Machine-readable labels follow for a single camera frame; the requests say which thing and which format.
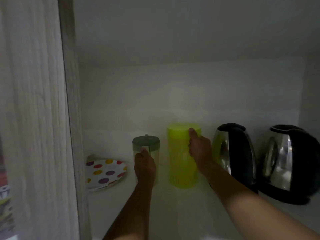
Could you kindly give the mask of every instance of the dark green lid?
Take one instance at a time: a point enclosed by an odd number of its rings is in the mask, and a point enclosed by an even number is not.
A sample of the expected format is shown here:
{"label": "dark green lid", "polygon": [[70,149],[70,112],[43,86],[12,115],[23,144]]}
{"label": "dark green lid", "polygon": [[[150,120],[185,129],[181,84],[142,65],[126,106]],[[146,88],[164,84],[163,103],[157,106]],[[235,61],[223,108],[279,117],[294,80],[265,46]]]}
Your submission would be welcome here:
{"label": "dark green lid", "polygon": [[142,147],[149,147],[149,152],[160,149],[160,140],[156,136],[144,135],[135,137],[132,141],[134,151],[141,151]]}

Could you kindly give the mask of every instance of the white shelf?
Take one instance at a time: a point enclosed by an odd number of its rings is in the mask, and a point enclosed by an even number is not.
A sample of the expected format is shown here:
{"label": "white shelf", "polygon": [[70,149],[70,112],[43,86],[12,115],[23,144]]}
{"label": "white shelf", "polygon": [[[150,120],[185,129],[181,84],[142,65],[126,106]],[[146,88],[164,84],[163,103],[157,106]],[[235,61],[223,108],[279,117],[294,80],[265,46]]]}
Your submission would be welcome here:
{"label": "white shelf", "polygon": [[[101,240],[136,185],[134,165],[127,163],[128,174],[114,187],[89,194],[92,239]],[[195,240],[243,239],[205,178],[191,189],[169,185],[166,166],[159,168],[159,183],[152,192],[149,239]],[[320,233],[320,194],[306,206],[289,205],[260,195],[277,208]]]}

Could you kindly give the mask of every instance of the wooden cabinet door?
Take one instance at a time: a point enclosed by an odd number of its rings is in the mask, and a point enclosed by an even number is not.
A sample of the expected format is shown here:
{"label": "wooden cabinet door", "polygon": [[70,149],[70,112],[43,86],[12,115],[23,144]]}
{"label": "wooden cabinet door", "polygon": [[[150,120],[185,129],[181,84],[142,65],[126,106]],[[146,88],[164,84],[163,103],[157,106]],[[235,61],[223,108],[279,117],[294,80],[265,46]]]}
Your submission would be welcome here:
{"label": "wooden cabinet door", "polygon": [[91,239],[72,0],[0,0],[0,138],[19,240]]}

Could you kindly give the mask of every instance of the polka dot tray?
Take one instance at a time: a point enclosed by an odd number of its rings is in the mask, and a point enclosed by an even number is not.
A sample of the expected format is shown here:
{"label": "polka dot tray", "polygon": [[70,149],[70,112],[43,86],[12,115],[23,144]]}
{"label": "polka dot tray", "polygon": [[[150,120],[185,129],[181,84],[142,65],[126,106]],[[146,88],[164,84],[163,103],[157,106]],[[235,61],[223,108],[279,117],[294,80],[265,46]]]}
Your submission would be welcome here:
{"label": "polka dot tray", "polygon": [[114,186],[127,172],[127,166],[122,161],[112,159],[87,161],[86,165],[90,192]]}

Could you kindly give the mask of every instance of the person's right arm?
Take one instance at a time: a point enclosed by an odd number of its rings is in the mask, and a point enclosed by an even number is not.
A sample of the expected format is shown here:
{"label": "person's right arm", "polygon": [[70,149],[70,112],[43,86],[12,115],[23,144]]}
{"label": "person's right arm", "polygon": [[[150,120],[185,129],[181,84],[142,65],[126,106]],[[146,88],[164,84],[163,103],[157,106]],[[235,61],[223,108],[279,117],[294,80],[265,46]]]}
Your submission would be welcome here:
{"label": "person's right arm", "polygon": [[190,155],[247,240],[320,240],[315,231],[273,207],[215,163],[208,138],[198,137],[192,128],[189,134]]}

